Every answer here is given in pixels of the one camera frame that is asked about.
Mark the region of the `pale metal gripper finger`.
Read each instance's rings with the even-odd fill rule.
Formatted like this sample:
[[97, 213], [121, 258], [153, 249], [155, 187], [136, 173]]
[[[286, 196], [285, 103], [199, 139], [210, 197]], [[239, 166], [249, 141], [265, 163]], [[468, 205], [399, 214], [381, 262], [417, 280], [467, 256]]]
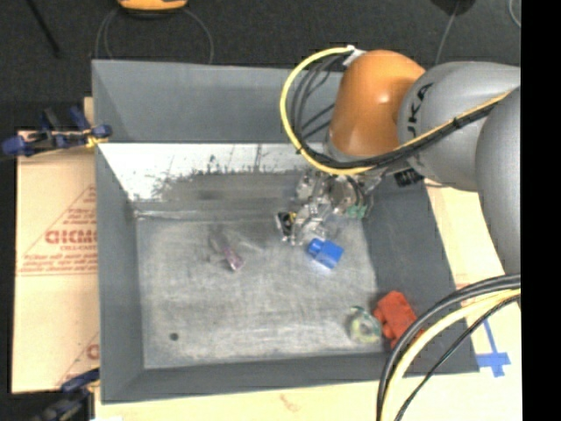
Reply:
[[311, 216], [296, 217], [290, 228], [290, 244], [292, 246], [302, 245], [305, 239], [313, 231], [313, 221]]
[[277, 213], [275, 220], [282, 238], [288, 241], [292, 235], [295, 213], [293, 211], [280, 211]]

